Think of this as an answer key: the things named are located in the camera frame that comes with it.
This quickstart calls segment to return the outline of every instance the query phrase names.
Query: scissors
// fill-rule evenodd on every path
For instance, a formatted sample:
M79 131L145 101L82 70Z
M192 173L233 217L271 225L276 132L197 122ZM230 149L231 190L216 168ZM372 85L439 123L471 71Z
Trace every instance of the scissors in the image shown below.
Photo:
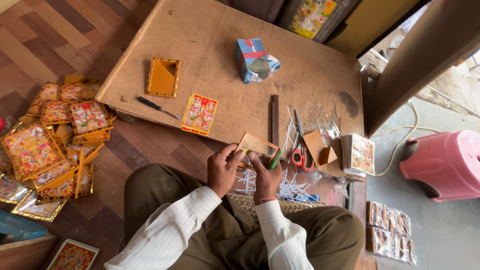
M297 148L293 150L290 161L297 166L301 166L304 171L309 172L313 169L313 158L303 140L303 129L297 110L295 110L295 117L297 118L297 126L299 128L300 143Z

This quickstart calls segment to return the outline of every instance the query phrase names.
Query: wooden floor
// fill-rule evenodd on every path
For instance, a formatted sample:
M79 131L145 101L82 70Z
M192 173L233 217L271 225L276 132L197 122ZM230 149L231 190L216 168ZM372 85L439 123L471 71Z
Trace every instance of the wooden floor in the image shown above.
M23 116L45 81L62 82L71 74L104 81L155 3L20 0L2 13L0 117ZM94 270L104 269L117 252L123 236L123 187L132 171L164 163L206 180L207 158L224 145L142 120L135 125L116 120L114 126L93 161L95 193L68 201L54 222L37 221L60 242L72 238L99 248Z

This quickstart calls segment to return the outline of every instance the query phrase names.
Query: brown trousers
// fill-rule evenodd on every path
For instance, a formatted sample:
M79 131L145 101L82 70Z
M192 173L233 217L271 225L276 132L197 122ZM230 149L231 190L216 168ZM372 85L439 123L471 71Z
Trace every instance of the brown trousers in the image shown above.
M125 242L158 207L205 184L164 164L133 172L125 184ZM259 226L228 196L222 201L170 269L268 269L267 247ZM307 257L315 269L354 269L365 231L353 213L341 207L319 207L286 217L307 231Z

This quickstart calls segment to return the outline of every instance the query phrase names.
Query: man's left hand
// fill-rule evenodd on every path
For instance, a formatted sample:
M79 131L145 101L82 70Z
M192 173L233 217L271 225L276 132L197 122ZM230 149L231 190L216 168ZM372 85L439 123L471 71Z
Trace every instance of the man's left hand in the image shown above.
M230 152L237 148L237 144L229 144L208 158L208 181L210 187L219 198L223 197L233 186L237 166L245 157L245 152L238 151L227 161Z

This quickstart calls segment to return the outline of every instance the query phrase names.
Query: white striped shirt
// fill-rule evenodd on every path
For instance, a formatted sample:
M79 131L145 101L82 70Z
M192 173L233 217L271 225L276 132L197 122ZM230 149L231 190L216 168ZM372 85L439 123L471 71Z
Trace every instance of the white striped shirt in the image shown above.
M221 202L213 190L204 186L173 204L162 205L138 229L125 249L104 267L107 270L167 269ZM278 201L262 203L255 206L255 210L267 245L270 269L313 269L305 251L305 229L283 216Z

